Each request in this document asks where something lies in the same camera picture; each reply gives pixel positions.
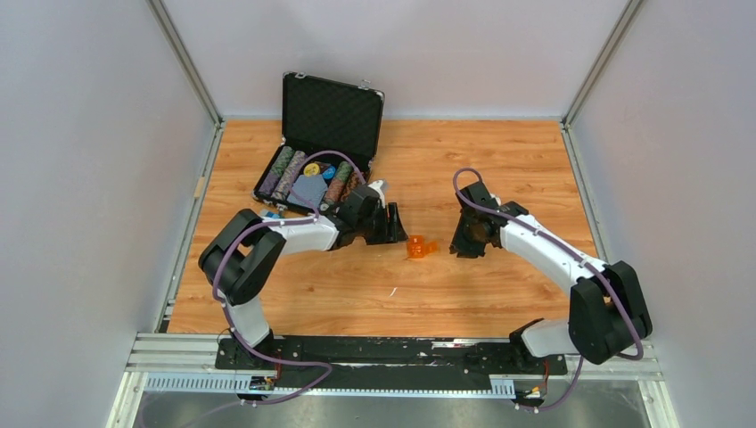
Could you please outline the orange pill organizer box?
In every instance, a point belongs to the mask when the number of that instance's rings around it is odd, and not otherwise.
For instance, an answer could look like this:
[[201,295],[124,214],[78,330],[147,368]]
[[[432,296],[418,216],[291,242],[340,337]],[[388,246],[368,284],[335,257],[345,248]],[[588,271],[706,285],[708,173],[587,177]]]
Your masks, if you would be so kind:
[[407,240],[407,257],[409,259],[423,259],[439,250],[436,240],[426,240],[422,235],[410,235]]

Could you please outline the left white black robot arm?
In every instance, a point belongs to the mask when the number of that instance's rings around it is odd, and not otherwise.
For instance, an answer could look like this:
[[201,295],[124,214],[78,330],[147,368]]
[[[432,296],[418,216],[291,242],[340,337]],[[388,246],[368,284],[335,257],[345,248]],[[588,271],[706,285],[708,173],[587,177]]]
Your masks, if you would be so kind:
[[238,211],[203,250],[198,266],[221,304],[239,357],[252,368],[273,357],[272,329],[260,298],[276,262],[311,251],[335,251],[361,238],[368,245],[408,239],[395,202],[387,202],[381,180],[357,186],[344,202],[301,218],[262,218]]

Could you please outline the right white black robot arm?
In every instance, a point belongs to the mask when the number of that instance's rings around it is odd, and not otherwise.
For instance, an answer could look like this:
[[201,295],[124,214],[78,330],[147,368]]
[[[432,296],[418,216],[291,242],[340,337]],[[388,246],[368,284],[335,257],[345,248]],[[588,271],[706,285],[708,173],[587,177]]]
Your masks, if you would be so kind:
[[519,203],[500,203],[482,181],[455,191],[461,211],[452,254],[476,259],[487,246],[504,249],[528,261],[569,299],[567,317],[538,318],[510,333],[514,368],[528,373],[545,357],[562,354],[579,355],[595,365],[644,356],[642,340],[653,324],[630,264],[609,264],[577,250]]

